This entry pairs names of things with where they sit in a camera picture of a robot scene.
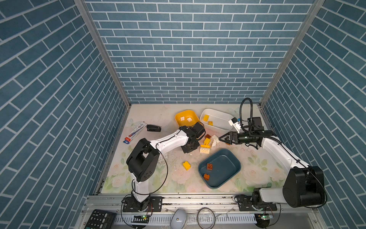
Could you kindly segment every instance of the remote control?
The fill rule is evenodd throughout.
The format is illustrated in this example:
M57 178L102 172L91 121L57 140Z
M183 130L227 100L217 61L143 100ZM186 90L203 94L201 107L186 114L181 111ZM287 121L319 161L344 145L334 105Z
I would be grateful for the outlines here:
M111 229L116 213L95 209L84 229Z

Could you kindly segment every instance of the floral tablecloth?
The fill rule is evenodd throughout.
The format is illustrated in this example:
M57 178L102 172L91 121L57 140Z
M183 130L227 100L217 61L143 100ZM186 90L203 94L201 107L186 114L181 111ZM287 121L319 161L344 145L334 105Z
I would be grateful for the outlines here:
M102 193L131 192L132 180L126 165L126 159L139 139L155 140L171 134L178 129L178 125L174 120L176 113L190 109L195 111L197 116L200 117L205 108L216 109L239 117L238 104L133 105L108 171ZM247 104L243 106L243 118L246 116L249 117L249 105ZM256 106L253 116L260 116ZM141 121L147 124L159 125L162 127L162 131L147 132L145 129L129 145L123 143L125 136ZM220 136L220 134L214 131L206 131L210 135L217 134ZM242 168L239 173L221 187L210 189L200 177L198 165L201 161L222 148L230 150L238 158ZM157 193L252 192L255 187L281 187L286 178L285 171L263 148L257 150L254 147L246 147L245 145L227 145L224 142L219 142L215 147L211 148L210 154L200 153L199 148L191 153L184 154L182 149L178 147L164 156L168 164L169 173L167 181ZM188 171L182 166L185 161L188 161L191 165ZM161 185L166 174L166 164L160 156L156 170L149 179L149 189L151 192Z

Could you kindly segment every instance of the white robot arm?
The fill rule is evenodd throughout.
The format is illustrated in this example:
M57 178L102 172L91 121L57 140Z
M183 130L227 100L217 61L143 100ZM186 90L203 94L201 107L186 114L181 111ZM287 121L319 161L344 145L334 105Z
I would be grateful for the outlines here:
M148 141L141 139L127 159L128 170L133 179L133 197L140 211L149 203L149 178L154 173L159 155L181 146L183 152L189 153L197 149L198 141L204 136L202 123L187 127L181 126L174 133L160 139Z
M323 204L325 202L324 175L318 166L310 166L287 148L271 130L264 130L260 117L248 119L249 126L241 127L236 118L229 121L236 132L219 137L227 144L256 143L271 154L285 170L287 179L280 188L255 189L252 196L263 203L287 203L291 207Z

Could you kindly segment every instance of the white lego brick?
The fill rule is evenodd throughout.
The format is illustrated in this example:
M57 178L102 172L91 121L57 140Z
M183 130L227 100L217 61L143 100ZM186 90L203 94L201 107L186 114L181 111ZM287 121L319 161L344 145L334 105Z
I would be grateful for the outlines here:
M199 149L199 152L200 153L203 153L203 154L210 154L210 149L209 148L203 148L203 147L201 147Z

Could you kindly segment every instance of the brick pattern wall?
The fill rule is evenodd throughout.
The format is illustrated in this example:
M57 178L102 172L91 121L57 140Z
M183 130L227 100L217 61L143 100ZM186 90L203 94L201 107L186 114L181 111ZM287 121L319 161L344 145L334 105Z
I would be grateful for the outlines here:
M73 0L0 1L0 228L69 228L126 109Z
M259 102L313 0L87 0L132 103Z
M326 0L265 105L285 144L323 169L328 228L366 223L365 12Z

